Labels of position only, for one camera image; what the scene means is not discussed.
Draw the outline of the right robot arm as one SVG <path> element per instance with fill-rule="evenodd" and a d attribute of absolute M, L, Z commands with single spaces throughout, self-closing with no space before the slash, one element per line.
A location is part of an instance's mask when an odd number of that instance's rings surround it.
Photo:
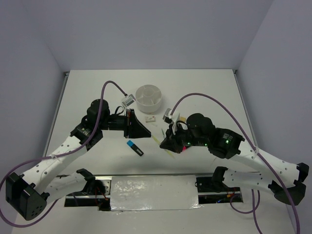
<path fill-rule="evenodd" d="M 206 147 L 219 159 L 236 161 L 254 169 L 254 172 L 238 172 L 224 166 L 216 167 L 210 182 L 214 190 L 244 187 L 265 191 L 287 205 L 298 205 L 304 198 L 304 180 L 309 174 L 307 164 L 288 163 L 263 150 L 256 151 L 243 136 L 216 128 L 210 118 L 200 113 L 190 115 L 185 122 L 168 115 L 164 115 L 163 120 L 169 127 L 161 149 L 179 154 L 184 147 Z"/>

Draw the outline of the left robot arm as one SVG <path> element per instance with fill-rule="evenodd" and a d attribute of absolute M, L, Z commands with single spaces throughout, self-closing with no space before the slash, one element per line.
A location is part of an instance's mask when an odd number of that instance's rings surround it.
<path fill-rule="evenodd" d="M 102 138 L 104 130 L 122 131 L 125 138 L 150 138 L 151 132 L 137 119 L 134 109 L 125 115 L 111 114 L 108 102 L 94 100 L 66 140 L 49 156 L 21 175 L 10 172 L 5 179 L 6 201 L 26 220 L 35 219 L 48 203 L 67 194 L 69 188 L 91 194 L 96 179 L 86 169 L 59 178 L 78 157 L 86 154 Z"/>

